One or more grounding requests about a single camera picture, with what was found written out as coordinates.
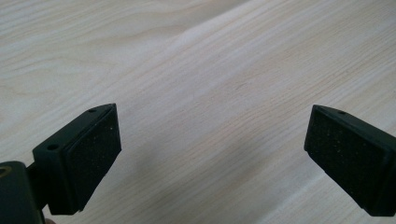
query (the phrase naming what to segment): black plastic jaw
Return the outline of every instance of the black plastic jaw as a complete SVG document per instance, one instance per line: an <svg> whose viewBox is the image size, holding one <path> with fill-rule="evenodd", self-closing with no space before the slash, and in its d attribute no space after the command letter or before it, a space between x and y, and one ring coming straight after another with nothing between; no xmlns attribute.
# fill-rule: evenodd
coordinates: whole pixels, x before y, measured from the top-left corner
<svg viewBox="0 0 396 224"><path fill-rule="evenodd" d="M11 203L31 206L6 214L14 222L25 214L35 214L33 210L41 214L46 204L53 215L73 215L84 209L120 151L116 105L87 110L33 149L35 162L27 169L17 161L0 163L0 168L15 166L7 169L6 175L0 174L0 203L10 203L9 195L20 195L20 200Z"/></svg>
<svg viewBox="0 0 396 224"><path fill-rule="evenodd" d="M396 138L344 111L314 105L304 149L374 217L396 212Z"/></svg>

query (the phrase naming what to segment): wooden table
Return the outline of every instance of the wooden table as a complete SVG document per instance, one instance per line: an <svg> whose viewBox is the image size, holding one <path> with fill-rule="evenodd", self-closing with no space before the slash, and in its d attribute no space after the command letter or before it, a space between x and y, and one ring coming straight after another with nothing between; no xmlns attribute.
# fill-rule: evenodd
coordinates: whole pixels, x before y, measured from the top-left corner
<svg viewBox="0 0 396 224"><path fill-rule="evenodd" d="M2 1L0 157L116 103L123 151L66 223L395 223L304 152L313 104L396 134L393 0Z"/></svg>

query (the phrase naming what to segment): light wood surface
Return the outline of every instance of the light wood surface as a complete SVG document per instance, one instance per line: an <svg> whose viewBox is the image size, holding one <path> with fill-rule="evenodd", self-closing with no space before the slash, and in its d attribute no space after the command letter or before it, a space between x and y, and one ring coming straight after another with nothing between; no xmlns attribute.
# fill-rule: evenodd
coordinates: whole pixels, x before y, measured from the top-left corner
<svg viewBox="0 0 396 224"><path fill-rule="evenodd" d="M0 158L116 103L123 151L66 223L395 223L304 152L313 104L396 134L394 0L2 1Z"/></svg>

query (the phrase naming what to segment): textured rubber surface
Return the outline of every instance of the textured rubber surface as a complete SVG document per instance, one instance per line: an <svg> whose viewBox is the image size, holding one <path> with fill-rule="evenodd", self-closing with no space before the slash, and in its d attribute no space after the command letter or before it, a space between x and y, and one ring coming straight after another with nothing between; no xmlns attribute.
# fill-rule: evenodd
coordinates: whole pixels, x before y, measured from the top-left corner
<svg viewBox="0 0 396 224"><path fill-rule="evenodd" d="M394 137L344 111L314 105L304 149L371 216L394 216Z"/></svg>
<svg viewBox="0 0 396 224"><path fill-rule="evenodd" d="M116 105L82 113L33 150L53 215L82 211L121 151Z"/></svg>

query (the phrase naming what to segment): black clamp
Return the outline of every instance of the black clamp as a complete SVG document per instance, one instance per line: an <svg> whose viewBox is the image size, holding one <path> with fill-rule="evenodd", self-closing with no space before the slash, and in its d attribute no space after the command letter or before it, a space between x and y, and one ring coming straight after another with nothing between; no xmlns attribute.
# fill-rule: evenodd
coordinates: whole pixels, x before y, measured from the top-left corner
<svg viewBox="0 0 396 224"><path fill-rule="evenodd" d="M33 149L35 162L0 163L2 223L44 223L82 211L121 151L115 104L82 113Z"/></svg>
<svg viewBox="0 0 396 224"><path fill-rule="evenodd" d="M369 215L395 215L395 137L344 111L314 105L304 149Z"/></svg>

